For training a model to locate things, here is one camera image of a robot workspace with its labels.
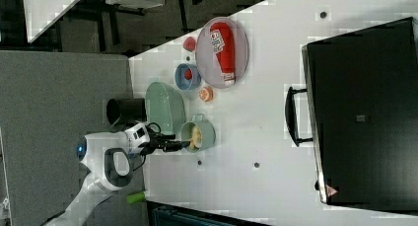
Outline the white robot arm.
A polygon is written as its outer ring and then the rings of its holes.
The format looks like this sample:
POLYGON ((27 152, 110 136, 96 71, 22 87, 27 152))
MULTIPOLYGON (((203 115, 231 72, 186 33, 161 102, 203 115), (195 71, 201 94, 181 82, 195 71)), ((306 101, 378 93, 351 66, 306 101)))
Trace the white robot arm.
POLYGON ((90 173, 66 209, 42 226, 83 226, 98 205, 131 183, 134 168, 130 155, 146 157, 156 149, 175 152, 189 145, 189 140, 176 141, 174 135, 151 134, 146 127, 86 135, 77 147, 77 154, 90 173))

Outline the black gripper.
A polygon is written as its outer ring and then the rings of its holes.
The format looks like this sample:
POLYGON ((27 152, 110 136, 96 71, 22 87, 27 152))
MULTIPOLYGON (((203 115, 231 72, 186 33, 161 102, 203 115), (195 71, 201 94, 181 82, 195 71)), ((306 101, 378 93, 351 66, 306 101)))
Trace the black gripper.
POLYGON ((164 152, 176 152, 190 145, 189 141, 174 141, 174 139, 174 135, 151 135, 150 141, 143 145, 140 155, 146 156, 152 154, 156 149, 161 149, 164 152))

